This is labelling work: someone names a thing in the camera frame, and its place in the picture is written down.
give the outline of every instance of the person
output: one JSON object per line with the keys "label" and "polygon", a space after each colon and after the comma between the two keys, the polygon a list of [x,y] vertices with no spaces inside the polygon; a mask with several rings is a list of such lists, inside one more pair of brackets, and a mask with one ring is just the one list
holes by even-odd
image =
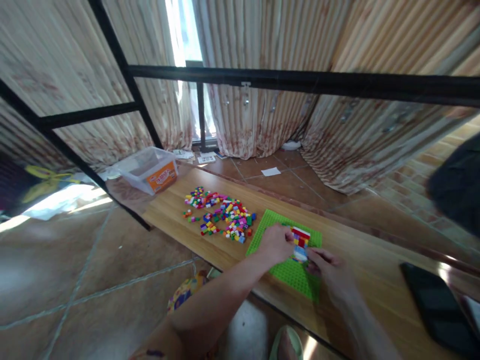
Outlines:
{"label": "person", "polygon": [[[212,349],[242,302],[264,273],[286,261],[293,253],[293,235],[288,226],[267,228],[257,252],[221,276],[204,284],[165,317],[131,359],[201,359]],[[358,359],[399,360],[396,348],[366,305],[347,263],[321,248],[307,248],[311,274],[321,277],[332,303],[340,310],[354,342]],[[280,334],[271,359],[301,359],[288,328]]]}

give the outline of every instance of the green lego brick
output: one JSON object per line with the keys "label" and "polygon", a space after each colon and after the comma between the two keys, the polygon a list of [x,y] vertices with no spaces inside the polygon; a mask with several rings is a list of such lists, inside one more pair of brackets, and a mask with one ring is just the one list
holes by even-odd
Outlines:
{"label": "green lego brick", "polygon": [[[257,251],[262,240],[262,236],[266,228],[275,223],[285,224],[287,226],[295,226],[310,233],[310,240],[308,246],[311,248],[320,248],[322,246],[322,234],[318,231],[312,230],[298,222],[290,220],[288,217],[277,214],[274,211],[266,210],[261,218],[258,228],[253,236],[246,254],[247,256]],[[304,263],[296,262],[289,258],[287,261],[275,265],[270,269],[270,273],[280,281],[287,283],[292,288],[296,289],[308,299],[315,303],[319,302],[320,280],[318,277],[311,275],[305,269],[308,261]]]}

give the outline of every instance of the plastic storage box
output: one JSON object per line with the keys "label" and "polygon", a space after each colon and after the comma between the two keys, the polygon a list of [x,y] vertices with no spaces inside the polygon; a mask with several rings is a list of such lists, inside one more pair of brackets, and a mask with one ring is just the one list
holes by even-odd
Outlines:
{"label": "plastic storage box", "polygon": [[175,155],[154,146],[124,158],[115,167],[130,185],[150,195],[172,184],[179,173]]}

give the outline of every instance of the wooden tabletop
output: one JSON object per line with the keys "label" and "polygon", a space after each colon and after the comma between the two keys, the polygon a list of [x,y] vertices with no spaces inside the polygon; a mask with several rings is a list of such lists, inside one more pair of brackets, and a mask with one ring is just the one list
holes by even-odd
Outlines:
{"label": "wooden tabletop", "polygon": [[[201,222],[188,223],[182,217],[188,209],[197,217],[206,212],[206,209],[197,210],[184,204],[185,195],[198,186],[239,199],[249,212],[256,213],[258,220],[252,226],[254,233],[266,209],[321,232],[322,246],[348,261],[369,308],[404,359],[459,358],[427,334],[399,264],[406,261],[434,274],[447,274],[449,283],[463,292],[478,279],[457,270],[451,271],[449,266],[418,253],[193,168],[159,194],[149,204],[143,217],[221,271],[245,258],[252,238],[247,238],[241,244],[219,233],[201,236]],[[321,288],[319,304],[314,304],[267,273],[253,292],[346,356],[354,357],[346,326],[330,302],[325,287]]]}

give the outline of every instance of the smartphone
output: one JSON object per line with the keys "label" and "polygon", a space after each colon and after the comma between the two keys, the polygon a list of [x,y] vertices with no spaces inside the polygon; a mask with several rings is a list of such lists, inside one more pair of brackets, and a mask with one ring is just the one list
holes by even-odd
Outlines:
{"label": "smartphone", "polygon": [[430,336],[467,359],[480,359],[480,342],[445,281],[408,262],[400,269]]}

